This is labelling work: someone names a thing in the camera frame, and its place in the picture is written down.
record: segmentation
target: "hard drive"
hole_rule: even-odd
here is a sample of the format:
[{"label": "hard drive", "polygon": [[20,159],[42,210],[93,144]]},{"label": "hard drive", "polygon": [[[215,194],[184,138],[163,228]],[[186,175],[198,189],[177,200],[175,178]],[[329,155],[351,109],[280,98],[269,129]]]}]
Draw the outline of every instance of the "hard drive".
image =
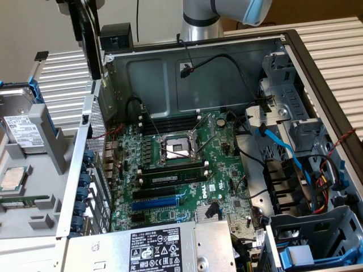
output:
[{"label": "hard drive", "polygon": [[0,82],[0,118],[11,143],[18,143],[26,154],[45,153],[44,142],[28,113],[33,104],[43,103],[28,83]]}]

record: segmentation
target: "black pcie slot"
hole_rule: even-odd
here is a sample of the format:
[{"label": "black pcie slot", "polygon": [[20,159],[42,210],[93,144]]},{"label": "black pcie slot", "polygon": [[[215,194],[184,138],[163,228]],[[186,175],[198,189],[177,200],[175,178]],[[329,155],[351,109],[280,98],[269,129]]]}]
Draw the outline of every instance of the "black pcie slot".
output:
[{"label": "black pcie slot", "polygon": [[145,214],[132,214],[131,215],[131,222],[132,223],[139,223],[145,221]]},{"label": "black pcie slot", "polygon": [[161,188],[154,190],[140,190],[132,193],[132,199],[143,199],[143,198],[154,198],[154,197],[165,197],[175,195],[175,188]]},{"label": "black pcie slot", "polygon": [[162,226],[162,225],[169,225],[169,224],[175,224],[177,223],[175,220],[172,221],[166,221],[162,223],[154,223],[154,224],[147,224],[147,225],[139,225],[139,226],[131,226],[130,230],[135,230],[137,228],[149,228],[149,227],[156,227],[156,226]]}]

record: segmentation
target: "chip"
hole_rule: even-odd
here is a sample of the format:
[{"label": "chip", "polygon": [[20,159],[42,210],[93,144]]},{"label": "chip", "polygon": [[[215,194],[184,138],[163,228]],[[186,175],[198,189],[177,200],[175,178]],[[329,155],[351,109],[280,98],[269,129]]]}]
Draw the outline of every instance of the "chip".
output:
[{"label": "chip", "polygon": [[240,207],[240,201],[239,200],[235,200],[233,204],[234,204],[234,207],[236,207],[236,208]]}]

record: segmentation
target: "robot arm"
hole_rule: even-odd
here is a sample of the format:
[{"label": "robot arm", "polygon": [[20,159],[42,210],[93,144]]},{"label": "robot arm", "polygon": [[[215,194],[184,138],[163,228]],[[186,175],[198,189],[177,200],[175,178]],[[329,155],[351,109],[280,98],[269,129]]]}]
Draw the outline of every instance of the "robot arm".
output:
[{"label": "robot arm", "polygon": [[[75,39],[82,44],[92,79],[102,77],[97,9],[105,0],[56,0],[61,13],[70,15]],[[258,26],[272,0],[183,0],[184,22],[180,38],[197,41],[223,37],[221,15]]]},{"label": "robot arm", "polygon": [[183,0],[184,22],[180,38],[197,41],[223,37],[221,15],[258,26],[271,3],[272,0]]}]

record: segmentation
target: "motherboard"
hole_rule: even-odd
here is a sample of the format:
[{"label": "motherboard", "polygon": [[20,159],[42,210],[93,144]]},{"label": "motherboard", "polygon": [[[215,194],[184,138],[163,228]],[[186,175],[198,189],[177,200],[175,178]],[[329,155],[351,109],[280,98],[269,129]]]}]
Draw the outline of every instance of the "motherboard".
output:
[{"label": "motherboard", "polygon": [[255,237],[250,201],[238,197],[249,192],[233,143],[233,120],[217,110],[122,127],[106,150],[111,231],[227,220],[236,236]]}]

